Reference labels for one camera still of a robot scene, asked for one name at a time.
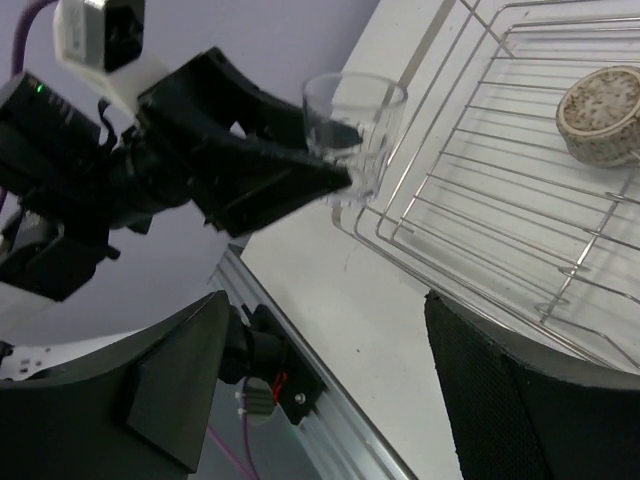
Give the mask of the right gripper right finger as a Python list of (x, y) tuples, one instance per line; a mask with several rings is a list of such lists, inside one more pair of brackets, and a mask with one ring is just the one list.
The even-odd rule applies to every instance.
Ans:
[(428, 341), (466, 479), (636, 479), (639, 378), (427, 294)]

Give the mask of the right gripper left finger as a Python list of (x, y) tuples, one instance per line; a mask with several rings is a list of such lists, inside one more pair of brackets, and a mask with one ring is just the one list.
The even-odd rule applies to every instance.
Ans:
[(230, 320), (223, 292), (23, 380), (1, 377), (4, 479), (185, 479)]

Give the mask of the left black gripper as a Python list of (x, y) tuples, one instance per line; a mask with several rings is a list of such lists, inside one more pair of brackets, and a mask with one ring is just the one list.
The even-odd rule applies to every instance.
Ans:
[[(344, 167), (305, 150), (302, 108), (258, 87), (217, 47), (150, 87), (138, 107), (100, 172), (111, 229), (146, 233), (156, 214), (192, 202), (206, 223), (240, 237), (351, 185)], [(243, 140), (233, 126), (270, 142)]]

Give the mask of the small clear glass cup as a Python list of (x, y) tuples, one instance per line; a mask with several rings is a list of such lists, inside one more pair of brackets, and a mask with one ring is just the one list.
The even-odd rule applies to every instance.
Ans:
[(348, 170), (352, 183), (329, 195), (333, 207), (366, 206), (379, 194), (408, 100), (406, 88), (374, 74), (325, 73), (302, 86), (312, 154)]

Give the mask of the speckled beige small cup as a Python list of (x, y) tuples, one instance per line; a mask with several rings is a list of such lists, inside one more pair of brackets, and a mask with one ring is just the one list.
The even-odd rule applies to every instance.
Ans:
[(557, 106), (556, 127), (569, 154), (599, 168), (639, 157), (639, 69), (596, 70), (571, 86)]

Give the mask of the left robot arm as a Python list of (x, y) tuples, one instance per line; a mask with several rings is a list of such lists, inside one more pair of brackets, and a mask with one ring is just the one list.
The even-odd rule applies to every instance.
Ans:
[(146, 233), (195, 204), (241, 237), (346, 189), (347, 170), (312, 155), (299, 107), (261, 90), (218, 48), (141, 93), (116, 134), (30, 72), (1, 90), (1, 184), (20, 209), (2, 229), (4, 283), (60, 302), (116, 259), (109, 234)]

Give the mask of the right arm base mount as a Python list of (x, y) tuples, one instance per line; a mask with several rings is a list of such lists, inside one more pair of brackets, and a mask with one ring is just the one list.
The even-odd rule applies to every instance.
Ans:
[(229, 385), (259, 379), (289, 422), (307, 417), (325, 390), (325, 383), (272, 310), (264, 304), (251, 310), (233, 307), (218, 378)]

